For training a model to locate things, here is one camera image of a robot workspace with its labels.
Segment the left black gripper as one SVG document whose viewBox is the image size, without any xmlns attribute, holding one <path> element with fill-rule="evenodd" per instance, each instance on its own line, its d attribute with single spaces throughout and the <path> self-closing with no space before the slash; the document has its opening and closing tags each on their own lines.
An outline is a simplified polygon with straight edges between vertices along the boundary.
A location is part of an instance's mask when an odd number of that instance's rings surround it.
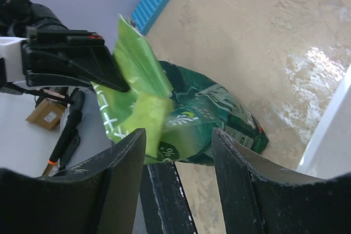
<svg viewBox="0 0 351 234">
<path fill-rule="evenodd" d="M 29 87 L 97 83 L 123 93 L 130 90 L 102 36 L 68 30 L 42 4 L 1 4 L 1 53 L 21 53 Z"/>
</svg>

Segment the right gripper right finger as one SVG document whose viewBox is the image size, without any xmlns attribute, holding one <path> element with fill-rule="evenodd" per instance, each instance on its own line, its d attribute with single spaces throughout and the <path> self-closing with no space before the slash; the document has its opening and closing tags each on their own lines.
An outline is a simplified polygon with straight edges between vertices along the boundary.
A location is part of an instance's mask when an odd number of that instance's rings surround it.
<svg viewBox="0 0 351 234">
<path fill-rule="evenodd" d="M 350 233 L 350 174 L 321 179 L 282 167 L 212 132 L 227 233 Z"/>
</svg>

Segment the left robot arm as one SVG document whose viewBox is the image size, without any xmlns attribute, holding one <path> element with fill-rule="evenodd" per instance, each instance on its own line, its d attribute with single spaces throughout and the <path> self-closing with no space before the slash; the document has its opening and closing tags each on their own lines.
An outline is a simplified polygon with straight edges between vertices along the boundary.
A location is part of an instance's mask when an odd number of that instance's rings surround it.
<svg viewBox="0 0 351 234">
<path fill-rule="evenodd" d="M 1 91 L 40 87 L 130 87 L 96 32 L 70 30 L 45 5 L 1 0 Z"/>
</svg>

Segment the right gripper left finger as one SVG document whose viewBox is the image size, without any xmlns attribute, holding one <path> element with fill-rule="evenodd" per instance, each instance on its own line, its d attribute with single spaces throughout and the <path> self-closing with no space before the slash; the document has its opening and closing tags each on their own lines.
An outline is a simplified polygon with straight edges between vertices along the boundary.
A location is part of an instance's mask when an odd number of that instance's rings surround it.
<svg viewBox="0 0 351 234">
<path fill-rule="evenodd" d="M 136 129 L 54 176 L 1 169 L 1 233 L 132 233 L 145 147 Z"/>
</svg>

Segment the green litter bag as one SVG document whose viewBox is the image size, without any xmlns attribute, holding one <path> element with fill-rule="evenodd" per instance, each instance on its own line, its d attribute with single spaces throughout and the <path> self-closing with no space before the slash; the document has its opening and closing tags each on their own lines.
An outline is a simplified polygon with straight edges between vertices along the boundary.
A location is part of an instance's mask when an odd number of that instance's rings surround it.
<svg viewBox="0 0 351 234">
<path fill-rule="evenodd" d="M 212 130 L 220 128 L 261 153 L 269 140 L 252 114 L 224 86 L 190 69 L 159 61 L 150 44 L 119 17 L 113 59 L 130 89 L 93 84 L 107 137 L 117 143 L 146 130 L 145 164 L 212 165 Z"/>
</svg>

